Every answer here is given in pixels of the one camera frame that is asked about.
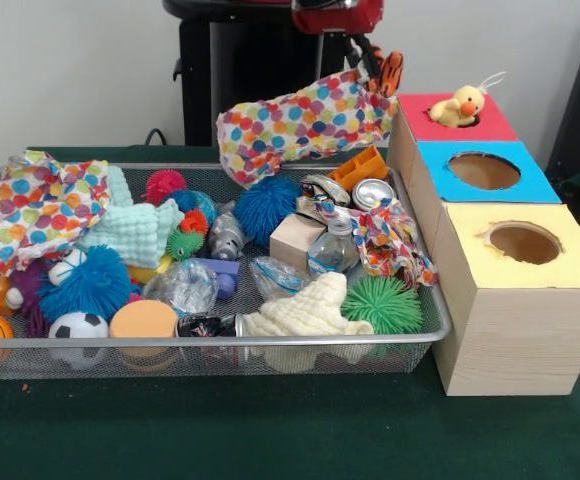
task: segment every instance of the white wall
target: white wall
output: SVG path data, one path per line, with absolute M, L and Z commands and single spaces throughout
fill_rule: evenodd
M 580 0 L 386 0 L 373 35 L 406 55 L 402 91 L 492 91 L 541 164 L 580 60 Z M 160 0 L 0 0 L 0 164 L 27 145 L 181 143 L 178 20 Z

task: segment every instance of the metal tray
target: metal tray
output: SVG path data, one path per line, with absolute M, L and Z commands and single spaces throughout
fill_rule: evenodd
M 218 164 L 117 164 L 124 169 L 135 202 L 141 201 L 147 177 L 155 170 L 181 171 L 189 188 L 208 193 L 217 202 L 237 198 L 242 189 Z M 299 180 L 307 173 L 328 172 L 334 164 L 291 165 L 284 176 Z M 390 183 L 405 209 L 413 215 L 401 178 L 391 172 Z M 248 262 L 264 249 L 248 245 L 241 259 L 237 294 L 217 301 L 215 313 L 251 313 L 262 299 L 250 275 Z M 188 338 L 188 339 L 28 339 L 0 340 L 0 379 L 111 378 L 185 375 L 265 375 L 281 373 L 266 362 L 268 356 L 316 356 L 314 368 L 302 373 L 411 372 L 432 342 L 450 331 L 450 317 L 438 286 L 419 289 L 424 333 L 417 335 Z M 11 322 L 23 335 L 25 319 L 15 315 Z M 363 358 L 352 365 L 363 349 Z M 324 350 L 334 351 L 336 355 Z

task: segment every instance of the yellow duck toy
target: yellow duck toy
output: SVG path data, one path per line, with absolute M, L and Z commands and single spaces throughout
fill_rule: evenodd
M 501 83 L 505 72 L 486 78 L 479 87 L 466 85 L 457 90 L 449 100 L 435 104 L 428 115 L 433 122 L 450 128 L 467 127 L 477 120 L 476 115 L 486 104 L 486 94 L 489 87 Z

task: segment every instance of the plastic bottle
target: plastic bottle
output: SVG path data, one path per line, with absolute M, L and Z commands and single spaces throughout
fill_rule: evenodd
M 347 273 L 358 261 L 350 220 L 332 220 L 328 231 L 308 250 L 308 266 L 315 277 L 327 272 Z

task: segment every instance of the soccer ball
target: soccer ball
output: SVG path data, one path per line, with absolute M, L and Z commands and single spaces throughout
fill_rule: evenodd
M 108 324 L 91 313 L 68 313 L 50 327 L 49 338 L 107 338 Z M 87 370 L 105 357 L 105 348 L 51 348 L 54 360 L 66 362 L 73 370 Z
M 108 324 L 92 313 L 67 313 L 52 324 L 48 338 L 108 338 Z

